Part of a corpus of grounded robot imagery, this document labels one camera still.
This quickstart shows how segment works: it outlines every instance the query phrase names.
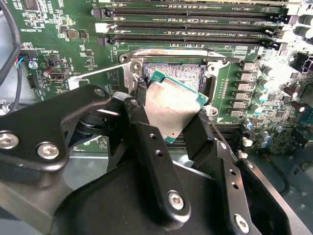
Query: mounting hole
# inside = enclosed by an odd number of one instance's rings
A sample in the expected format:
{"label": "mounting hole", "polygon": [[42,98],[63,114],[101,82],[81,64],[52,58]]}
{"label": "mounting hole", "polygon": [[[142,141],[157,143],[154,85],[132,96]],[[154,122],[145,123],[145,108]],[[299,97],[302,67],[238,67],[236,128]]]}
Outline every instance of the mounting hole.
{"label": "mounting hole", "polygon": [[131,100],[131,103],[132,103],[134,106],[137,106],[137,107],[140,106],[139,102],[138,102],[137,100],[135,100],[135,99],[132,99],[132,100]]}
{"label": "mounting hole", "polygon": [[128,58],[126,57],[126,56],[122,56],[121,57],[121,62],[123,63],[123,62],[127,62],[127,60],[128,60]]}
{"label": "mounting hole", "polygon": [[239,189],[238,185],[236,185],[234,182],[232,182],[231,185],[233,185],[235,189]]}
{"label": "mounting hole", "polygon": [[150,136],[150,138],[152,138],[152,139],[154,139],[154,140],[157,139],[157,137],[155,136],[155,134],[152,134],[152,133],[151,133],[149,136]]}
{"label": "mounting hole", "polygon": [[230,169],[229,172],[230,172],[232,175],[236,175],[236,172],[233,171],[232,169]]}
{"label": "mounting hole", "polygon": [[156,155],[157,155],[158,157],[163,157],[163,153],[162,153],[160,150],[157,150],[157,151],[156,151]]}
{"label": "mounting hole", "polygon": [[101,89],[94,89],[94,92],[98,95],[98,96],[102,96],[104,97],[106,94],[104,93],[103,90]]}
{"label": "mounting hole", "polygon": [[109,124],[109,127],[108,127],[109,131],[112,131],[112,130],[114,130],[115,128],[116,128],[116,123],[115,123],[115,122],[111,122],[111,123]]}
{"label": "mounting hole", "polygon": [[257,55],[257,56],[255,57],[255,60],[262,60],[262,55]]}

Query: memory slot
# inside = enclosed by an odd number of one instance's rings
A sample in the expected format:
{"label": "memory slot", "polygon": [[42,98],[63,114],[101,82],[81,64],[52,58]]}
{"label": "memory slot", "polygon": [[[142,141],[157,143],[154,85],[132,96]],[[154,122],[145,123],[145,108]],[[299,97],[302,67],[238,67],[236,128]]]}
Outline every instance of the memory slot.
{"label": "memory slot", "polygon": [[227,16],[227,17],[249,17],[269,19],[273,13],[268,12],[238,12],[238,11],[204,11],[194,9],[157,9],[157,8],[108,8],[112,17],[121,17],[131,14],[133,15],[167,15],[171,16]]}
{"label": "memory slot", "polygon": [[268,38],[262,32],[231,31],[231,30],[205,30],[205,29],[173,29],[173,28],[137,28],[117,27],[109,33],[140,34],[140,35],[187,35],[200,37],[227,37],[227,38]]}
{"label": "memory slot", "polygon": [[211,30],[242,30],[253,32],[264,32],[265,30],[276,30],[282,27],[268,27],[267,25],[245,26],[245,25],[215,25],[215,24],[187,24],[187,23],[147,23],[147,22],[112,22],[116,24],[117,28],[171,28],[176,29],[211,29]]}
{"label": "memory slot", "polygon": [[109,43],[153,43],[153,44],[201,44],[201,45],[262,45],[265,43],[262,39],[245,39],[245,38],[210,38],[210,37],[193,37],[193,36],[153,36],[150,35],[115,35],[108,39]]}
{"label": "memory slot", "polygon": [[[286,3],[281,1],[236,1],[235,3],[228,3],[228,2],[218,2],[218,1],[173,1],[173,0],[163,0],[163,1],[146,1],[146,0],[114,0],[111,2],[111,4],[114,3],[127,3],[128,6],[135,7],[135,6],[142,6],[142,4],[151,4],[151,5],[157,5],[157,6],[174,6],[176,7],[178,5],[184,6],[184,5],[194,5],[194,6],[230,6],[230,7],[245,7],[245,8],[252,8],[252,10],[267,10],[270,11],[270,8],[279,8],[280,6],[285,5]],[[108,4],[107,0],[99,0],[99,3],[105,3],[105,5]]]}
{"label": "memory slot", "polygon": [[277,23],[261,18],[240,18],[240,17],[205,17],[205,16],[173,16],[173,15],[141,15],[128,14],[123,17],[104,18],[102,21],[131,21],[131,22],[171,22],[190,24],[230,24],[250,26],[276,26]]}

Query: chip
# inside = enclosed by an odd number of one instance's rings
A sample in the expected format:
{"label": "chip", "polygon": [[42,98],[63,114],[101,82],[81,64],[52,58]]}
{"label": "chip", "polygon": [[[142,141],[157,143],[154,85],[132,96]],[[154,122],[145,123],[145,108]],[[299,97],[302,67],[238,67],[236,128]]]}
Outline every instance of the chip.
{"label": "chip", "polygon": [[66,26],[61,26],[60,27],[61,32],[67,32],[67,27]]}
{"label": "chip", "polygon": [[293,72],[290,76],[290,78],[292,79],[296,79],[298,77],[298,73],[297,72]]}
{"label": "chip", "polygon": [[26,11],[39,11],[37,0],[23,0]]}
{"label": "chip", "polygon": [[295,121],[295,116],[289,116],[287,118],[287,121],[294,122]]}
{"label": "chip", "polygon": [[284,111],[277,111],[276,117],[282,117],[284,115]]}
{"label": "chip", "polygon": [[235,93],[234,94],[235,99],[245,99],[246,98],[246,94],[245,93]]}
{"label": "chip", "polygon": [[78,38],[78,33],[75,29],[69,29],[67,31],[67,37],[70,39],[77,39]]}
{"label": "chip", "polygon": [[86,50],[86,56],[92,56],[92,50]]}
{"label": "chip", "polygon": [[262,131],[262,128],[255,128],[255,129],[254,129],[254,132],[255,132],[255,133],[260,133],[261,131]]}
{"label": "chip", "polygon": [[81,39],[86,39],[86,38],[87,38],[86,30],[80,30],[80,31],[79,31],[79,37],[80,37]]}
{"label": "chip", "polygon": [[273,101],[276,99],[276,94],[269,94],[268,95],[268,101]]}

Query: metal plate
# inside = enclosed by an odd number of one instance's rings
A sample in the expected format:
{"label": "metal plate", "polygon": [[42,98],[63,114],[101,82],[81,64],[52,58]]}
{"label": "metal plate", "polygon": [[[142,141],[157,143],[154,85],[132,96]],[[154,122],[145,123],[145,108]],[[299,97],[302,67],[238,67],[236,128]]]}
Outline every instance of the metal plate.
{"label": "metal plate", "polygon": [[165,138],[177,138],[200,110],[201,105],[197,99],[197,93],[168,78],[164,78],[161,83],[151,83],[145,106],[150,124],[158,127]]}

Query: ram slot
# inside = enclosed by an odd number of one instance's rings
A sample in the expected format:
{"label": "ram slot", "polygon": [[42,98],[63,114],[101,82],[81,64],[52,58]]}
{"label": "ram slot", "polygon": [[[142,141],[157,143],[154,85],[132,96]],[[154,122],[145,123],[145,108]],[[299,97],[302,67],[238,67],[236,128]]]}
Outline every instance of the ram slot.
{"label": "ram slot", "polygon": [[230,24],[230,25],[250,25],[250,26],[276,26],[277,24],[260,18],[234,18],[234,17],[205,17],[205,16],[161,16],[161,15],[132,15],[123,17],[103,18],[102,21],[129,21],[129,22],[171,22],[190,24]]}
{"label": "ram slot", "polygon": [[201,44],[201,45],[262,45],[265,43],[262,39],[244,39],[244,38],[208,38],[192,36],[154,36],[150,35],[115,35],[109,39],[113,44],[120,43],[153,43],[153,44]]}
{"label": "ram slot", "polygon": [[[173,5],[173,4],[187,4],[187,5],[207,5],[209,4],[213,4],[213,5],[238,5],[238,6],[244,6],[244,5],[251,5],[251,7],[255,7],[255,6],[264,6],[264,4],[266,6],[283,6],[283,5],[292,5],[292,4],[299,4],[301,1],[300,0],[294,0],[294,1],[274,1],[274,0],[254,0],[254,1],[247,1],[247,0],[225,0],[223,3],[220,3],[221,0],[200,0],[200,1],[192,1],[192,2],[188,2],[188,1],[173,1],[173,0],[162,0],[162,1],[149,1],[148,3],[151,4],[159,4],[159,5]],[[114,0],[112,1],[112,3],[126,3],[126,4],[132,4],[132,3],[137,3],[137,4],[142,4],[142,3],[147,3],[146,0]],[[102,4],[104,3],[105,5],[108,4],[108,0],[99,0],[99,3]]]}
{"label": "ram slot", "polygon": [[268,35],[260,32],[230,31],[230,30],[205,30],[205,29],[173,29],[173,28],[136,28],[118,27],[114,34],[139,34],[139,35],[186,35],[200,37],[222,37],[222,38],[269,38]]}
{"label": "ram slot", "polygon": [[215,2],[163,2],[144,1],[144,0],[121,0],[123,3],[111,2],[105,3],[106,7],[130,7],[130,8],[164,8],[164,9],[188,9],[188,10],[204,10],[204,11],[233,11],[233,12],[264,12],[264,13],[285,13],[286,8],[280,6],[264,6],[261,4],[232,4],[232,3],[215,3]]}
{"label": "ram slot", "polygon": [[139,15],[168,15],[171,16],[226,16],[226,17],[249,17],[249,18],[260,18],[269,19],[273,16],[273,13],[268,12],[236,12],[236,11],[204,11],[204,10],[188,10],[188,9],[157,9],[157,8],[113,8],[107,9],[110,11],[110,15],[113,17],[122,17],[129,14]]}
{"label": "ram slot", "polygon": [[132,28],[171,28],[176,29],[210,29],[210,30],[238,30],[238,31],[253,31],[265,32],[268,30],[279,30],[282,27],[268,27],[267,25],[246,26],[246,25],[218,25],[218,24],[187,24],[187,23],[147,23],[147,22],[111,22],[112,25],[116,24],[117,28],[132,27]]}

